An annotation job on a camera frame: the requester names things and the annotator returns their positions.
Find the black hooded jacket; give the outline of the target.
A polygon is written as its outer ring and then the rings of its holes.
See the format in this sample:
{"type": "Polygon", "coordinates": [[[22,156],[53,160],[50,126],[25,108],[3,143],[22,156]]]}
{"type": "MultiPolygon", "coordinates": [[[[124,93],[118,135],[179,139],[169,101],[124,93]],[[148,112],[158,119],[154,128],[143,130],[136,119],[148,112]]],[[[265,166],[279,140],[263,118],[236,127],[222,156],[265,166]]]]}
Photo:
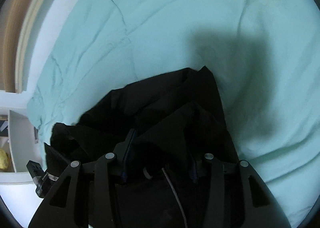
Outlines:
{"type": "Polygon", "coordinates": [[[50,175],[90,163],[129,141],[112,164],[116,227],[224,227],[244,223],[238,156],[212,72],[190,68],[110,91],[75,125],[56,123],[50,175]]]}

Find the white bookshelf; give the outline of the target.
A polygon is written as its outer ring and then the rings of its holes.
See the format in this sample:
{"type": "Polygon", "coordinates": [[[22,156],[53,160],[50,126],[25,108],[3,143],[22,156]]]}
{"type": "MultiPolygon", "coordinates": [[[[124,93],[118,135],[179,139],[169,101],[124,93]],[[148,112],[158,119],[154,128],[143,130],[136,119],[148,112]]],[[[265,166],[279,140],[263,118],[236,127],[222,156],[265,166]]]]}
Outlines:
{"type": "Polygon", "coordinates": [[[24,109],[1,108],[1,120],[8,122],[8,136],[1,137],[1,149],[6,151],[10,158],[8,170],[1,171],[1,184],[32,184],[33,178],[26,165],[30,160],[42,162],[34,126],[24,109]]]}

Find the teal quilted bed comforter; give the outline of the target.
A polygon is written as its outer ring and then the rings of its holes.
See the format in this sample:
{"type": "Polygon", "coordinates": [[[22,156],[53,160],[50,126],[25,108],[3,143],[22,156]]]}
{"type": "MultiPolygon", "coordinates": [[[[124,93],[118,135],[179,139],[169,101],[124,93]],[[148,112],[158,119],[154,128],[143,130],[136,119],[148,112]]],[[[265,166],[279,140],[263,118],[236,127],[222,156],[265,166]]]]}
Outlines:
{"type": "Polygon", "coordinates": [[[319,9],[313,0],[78,0],[27,105],[49,140],[108,91],[208,67],[238,155],[297,227],[319,196],[319,9]]]}

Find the black picture frame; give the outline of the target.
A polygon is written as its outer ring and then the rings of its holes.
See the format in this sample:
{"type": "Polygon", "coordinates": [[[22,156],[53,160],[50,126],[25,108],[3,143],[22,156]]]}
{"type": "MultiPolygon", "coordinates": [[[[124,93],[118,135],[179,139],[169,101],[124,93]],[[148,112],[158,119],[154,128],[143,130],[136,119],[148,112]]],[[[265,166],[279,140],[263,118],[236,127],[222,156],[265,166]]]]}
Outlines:
{"type": "Polygon", "coordinates": [[[0,136],[8,137],[8,121],[0,121],[0,136]]]}

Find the yellow globe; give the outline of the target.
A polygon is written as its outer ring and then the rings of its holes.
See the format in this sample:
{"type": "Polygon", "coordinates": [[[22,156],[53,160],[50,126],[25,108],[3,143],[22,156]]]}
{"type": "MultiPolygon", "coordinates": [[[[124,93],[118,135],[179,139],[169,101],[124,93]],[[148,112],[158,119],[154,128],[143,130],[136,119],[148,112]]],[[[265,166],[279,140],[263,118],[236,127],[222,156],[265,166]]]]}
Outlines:
{"type": "Polygon", "coordinates": [[[7,170],[10,167],[10,156],[8,153],[0,149],[0,170],[7,170]]]}

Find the striped brown window blind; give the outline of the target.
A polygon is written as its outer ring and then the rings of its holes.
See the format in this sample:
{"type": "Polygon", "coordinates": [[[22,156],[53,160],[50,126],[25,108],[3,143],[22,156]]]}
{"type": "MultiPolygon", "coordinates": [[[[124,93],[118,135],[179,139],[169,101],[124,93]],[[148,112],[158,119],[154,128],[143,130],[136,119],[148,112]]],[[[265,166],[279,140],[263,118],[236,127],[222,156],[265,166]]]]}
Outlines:
{"type": "Polygon", "coordinates": [[[1,0],[1,90],[22,93],[28,43],[44,0],[1,0]]]}

